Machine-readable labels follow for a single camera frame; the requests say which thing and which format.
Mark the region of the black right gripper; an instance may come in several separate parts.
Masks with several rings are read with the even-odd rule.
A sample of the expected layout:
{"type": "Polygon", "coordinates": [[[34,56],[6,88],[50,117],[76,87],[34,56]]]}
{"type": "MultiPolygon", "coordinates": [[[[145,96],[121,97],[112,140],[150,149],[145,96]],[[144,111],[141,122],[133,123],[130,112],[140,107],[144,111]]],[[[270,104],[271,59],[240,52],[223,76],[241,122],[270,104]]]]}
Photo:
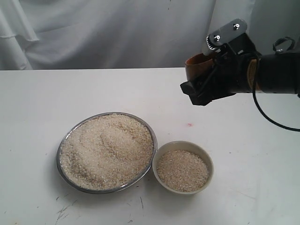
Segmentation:
{"type": "Polygon", "coordinates": [[[214,65],[197,79],[180,85],[193,105],[207,105],[236,93],[246,59],[256,52],[247,28],[247,23],[237,18],[207,35],[205,40],[220,46],[213,58],[214,65]]]}

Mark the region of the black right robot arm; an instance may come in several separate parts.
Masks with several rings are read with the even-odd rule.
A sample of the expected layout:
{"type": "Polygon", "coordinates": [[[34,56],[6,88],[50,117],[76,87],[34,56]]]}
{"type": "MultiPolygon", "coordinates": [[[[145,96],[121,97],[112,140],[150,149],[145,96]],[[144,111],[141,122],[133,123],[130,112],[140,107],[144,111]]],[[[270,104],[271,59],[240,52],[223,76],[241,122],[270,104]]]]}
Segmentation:
{"type": "Polygon", "coordinates": [[[187,81],[180,85],[193,105],[237,93],[299,94],[300,52],[289,37],[278,40],[274,54],[261,55],[246,33],[247,23],[234,19],[207,35],[202,53],[185,63],[187,81]]]}

